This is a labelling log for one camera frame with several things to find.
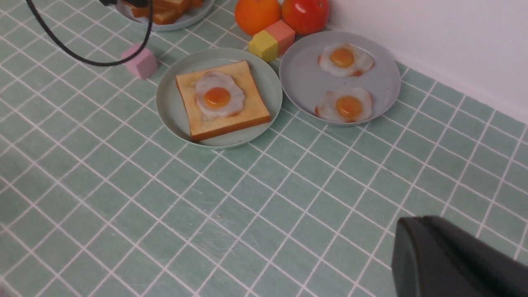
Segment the tomato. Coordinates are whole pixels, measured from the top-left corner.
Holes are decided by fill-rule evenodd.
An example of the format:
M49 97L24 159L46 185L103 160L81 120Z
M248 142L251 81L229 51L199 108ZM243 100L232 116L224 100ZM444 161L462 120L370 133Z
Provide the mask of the tomato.
M328 0L285 0L282 5L282 19L300 35L322 31L329 17Z

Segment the stack of toast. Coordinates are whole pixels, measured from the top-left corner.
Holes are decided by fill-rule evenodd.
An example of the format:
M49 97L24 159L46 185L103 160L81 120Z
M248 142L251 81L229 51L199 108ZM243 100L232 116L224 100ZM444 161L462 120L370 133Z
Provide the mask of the stack of toast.
M149 0L154 4L153 22L156 25L170 25L174 24L180 17L187 13L187 11L202 7L202 0ZM123 0L123 3L130 6L132 15L134 17L149 16L149 8L135 7L132 3Z

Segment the orange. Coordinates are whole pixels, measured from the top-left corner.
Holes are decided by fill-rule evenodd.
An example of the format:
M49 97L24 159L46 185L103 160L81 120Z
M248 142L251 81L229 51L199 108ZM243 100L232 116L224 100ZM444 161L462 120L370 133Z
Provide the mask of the orange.
M240 29L253 36L278 22L281 11L277 0L239 0L234 18Z

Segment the toast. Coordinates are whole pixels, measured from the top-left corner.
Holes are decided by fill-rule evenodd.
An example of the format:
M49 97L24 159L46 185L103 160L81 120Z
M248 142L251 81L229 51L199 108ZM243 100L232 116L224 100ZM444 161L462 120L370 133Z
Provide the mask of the toast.
M240 113L230 117L214 118L207 118L203 115L196 103L195 86L201 76L208 71L217 71L231 76L235 84L242 89L245 99ZM192 141L206 140L271 121L271 115L260 97L246 60L178 75L176 76L176 85L182 96L189 119Z

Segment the light green plate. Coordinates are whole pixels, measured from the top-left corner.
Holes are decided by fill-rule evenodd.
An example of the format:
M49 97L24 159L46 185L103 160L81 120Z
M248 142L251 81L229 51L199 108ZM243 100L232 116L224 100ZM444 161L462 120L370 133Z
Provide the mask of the light green plate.
M208 140L193 142L176 76L246 60L260 96L271 115L271 122L227 133ZM246 144L262 134L275 121L282 105L282 87L273 68L257 56L242 50L218 48L192 53L172 65L158 85L156 106L167 128L186 142L210 149L230 149Z

